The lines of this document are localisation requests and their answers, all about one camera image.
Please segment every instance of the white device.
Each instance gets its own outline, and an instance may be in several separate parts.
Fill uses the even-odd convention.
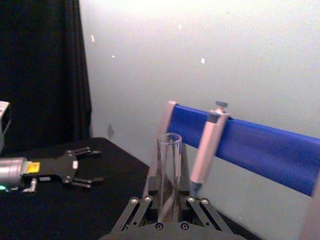
[[[0,101],[0,154],[5,145],[5,134],[11,123],[10,102]]]

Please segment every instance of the black tabletop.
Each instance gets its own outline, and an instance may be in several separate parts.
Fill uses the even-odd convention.
[[[78,176],[103,177],[91,189],[40,182],[35,193],[0,193],[1,240],[97,240],[108,234],[131,197],[141,197],[148,166],[104,138],[36,149],[15,156],[58,157],[90,147],[101,158],[79,161]]]

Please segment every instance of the gray wall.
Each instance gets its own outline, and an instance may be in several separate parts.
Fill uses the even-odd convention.
[[[202,110],[221,100],[235,118],[320,137],[319,1],[80,4],[95,137],[149,164],[168,100]],[[268,240],[298,239],[310,201],[221,159],[201,194]]]

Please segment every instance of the blue strap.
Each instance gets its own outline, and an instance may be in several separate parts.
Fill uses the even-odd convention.
[[[198,148],[205,111],[177,105],[169,132]],[[320,139],[239,119],[228,119],[216,156],[311,196],[320,169]]]

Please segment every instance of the glass cylinder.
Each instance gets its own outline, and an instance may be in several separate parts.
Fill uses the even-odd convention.
[[[157,173],[159,183],[159,222],[179,219],[178,185],[181,177],[182,138],[176,133],[163,133],[157,138]]]

